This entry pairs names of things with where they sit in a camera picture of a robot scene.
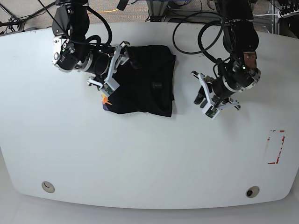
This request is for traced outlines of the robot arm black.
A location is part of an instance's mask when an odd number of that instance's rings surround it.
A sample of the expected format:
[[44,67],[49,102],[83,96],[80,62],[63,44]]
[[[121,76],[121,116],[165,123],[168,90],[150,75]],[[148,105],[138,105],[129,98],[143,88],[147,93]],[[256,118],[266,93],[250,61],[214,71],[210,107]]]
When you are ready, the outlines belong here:
[[[64,72],[84,71],[94,77],[106,78],[116,48],[111,46],[113,34],[108,22],[87,0],[57,0],[53,16],[53,64]],[[106,42],[99,35],[86,37],[90,26],[88,14],[99,18],[108,33]]]
[[[253,25],[253,14],[248,0],[217,0],[215,6],[219,21],[206,24],[199,32],[198,45],[203,54],[217,68],[217,78],[208,82],[216,106],[228,102],[238,91],[251,89],[260,79],[261,72],[256,65],[258,34]],[[228,62],[214,58],[202,44],[202,36],[210,26],[220,25],[223,31],[223,45],[230,54]]]

